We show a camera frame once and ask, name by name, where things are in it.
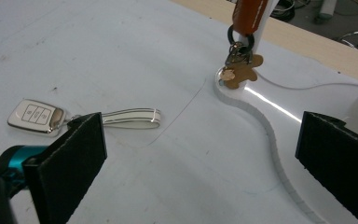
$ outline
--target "keychain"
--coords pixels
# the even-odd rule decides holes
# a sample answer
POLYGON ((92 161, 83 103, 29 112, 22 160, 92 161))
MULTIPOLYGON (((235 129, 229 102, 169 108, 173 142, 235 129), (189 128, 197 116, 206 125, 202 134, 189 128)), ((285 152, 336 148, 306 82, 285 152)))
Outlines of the keychain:
MULTIPOLYGON (((65 110, 34 100, 22 100, 13 110, 7 124, 30 133, 56 136, 66 119, 65 110)), ((127 129, 153 129, 159 126, 161 112, 153 108, 134 108, 103 114, 103 126, 127 129)))
POLYGON ((235 6, 227 37, 230 43, 225 66, 219 71, 219 84, 230 89, 237 89, 244 80, 257 80, 254 67, 263 63, 261 55, 253 54, 255 45, 254 32, 263 16, 267 0, 239 0, 235 6), (246 37, 247 43, 235 41, 234 30, 246 37))

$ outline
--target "white table surface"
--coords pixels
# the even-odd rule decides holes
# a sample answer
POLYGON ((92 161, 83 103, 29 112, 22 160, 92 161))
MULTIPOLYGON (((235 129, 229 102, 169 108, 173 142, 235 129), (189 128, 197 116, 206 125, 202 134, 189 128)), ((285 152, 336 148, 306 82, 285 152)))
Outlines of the white table surface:
MULTIPOLYGON (((156 130, 105 130, 108 158, 69 223, 312 223, 275 171, 263 123, 213 91, 226 32, 169 1, 0 0, 0 154, 54 141, 7 126, 23 98, 72 114, 155 107, 156 130)), ((292 80, 287 60, 300 62, 293 73, 326 71, 265 41, 260 52, 263 74, 292 80)), ((358 85, 339 75, 300 87, 315 80, 358 85)), ((19 223, 37 222, 27 190, 11 203, 19 223)))

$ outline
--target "floor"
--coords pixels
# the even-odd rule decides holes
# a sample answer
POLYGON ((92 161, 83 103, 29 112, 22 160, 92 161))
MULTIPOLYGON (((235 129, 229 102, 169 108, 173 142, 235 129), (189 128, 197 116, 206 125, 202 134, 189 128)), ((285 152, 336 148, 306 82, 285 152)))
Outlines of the floor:
MULTIPOLYGON (((308 2, 305 6, 295 9, 295 16, 288 21, 288 23, 294 26, 331 39, 338 39, 345 34, 358 32, 358 0, 337 0, 333 17, 325 21, 315 20, 323 0, 294 1, 296 7, 300 7, 304 5, 302 3, 308 2)), ((346 37, 345 40, 354 46, 358 46, 358 35, 346 37)))

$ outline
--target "metal keychain loop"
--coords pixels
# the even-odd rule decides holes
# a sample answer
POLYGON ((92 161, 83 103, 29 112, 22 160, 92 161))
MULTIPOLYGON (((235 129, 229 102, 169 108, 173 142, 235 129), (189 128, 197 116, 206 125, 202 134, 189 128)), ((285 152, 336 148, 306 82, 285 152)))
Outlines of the metal keychain loop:
POLYGON ((348 34, 345 34, 339 38, 337 38, 337 42, 340 42, 342 44, 345 44, 345 45, 348 45, 349 47, 351 48, 356 48, 356 46, 354 44, 352 44, 350 41, 346 40, 347 37, 350 37, 350 36, 354 36, 354 35, 358 35, 358 31, 356 32, 352 32, 352 33, 348 33, 348 34))
MULTIPOLYGON (((234 40, 234 37, 233 37, 233 32, 234 32, 234 25, 231 25, 227 31, 228 42, 230 45, 234 45, 236 43, 236 41, 234 40)), ((252 48, 255 45, 255 37, 253 34, 247 35, 246 38, 248 39, 248 46, 240 49, 241 54, 250 53, 252 48)))

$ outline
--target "gingerbread man keychain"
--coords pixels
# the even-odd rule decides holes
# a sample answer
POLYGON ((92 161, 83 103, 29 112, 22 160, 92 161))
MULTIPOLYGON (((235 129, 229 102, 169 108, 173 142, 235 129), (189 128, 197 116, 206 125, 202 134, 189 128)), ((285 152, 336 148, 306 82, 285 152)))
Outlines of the gingerbread man keychain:
POLYGON ((256 81, 257 74, 253 68, 263 63, 263 57, 258 54, 252 56, 251 61, 231 63, 225 66, 220 73, 220 85, 225 85, 229 89, 235 90, 244 80, 256 81))
POLYGON ((255 37, 253 33, 267 5, 267 0, 239 0, 233 13, 233 25, 228 28, 227 36, 230 43, 226 66, 220 72, 219 84, 229 89, 237 89, 244 80, 257 80, 253 68, 263 63, 263 57, 253 54, 255 37), (233 31, 246 37, 247 43, 234 41, 233 31))

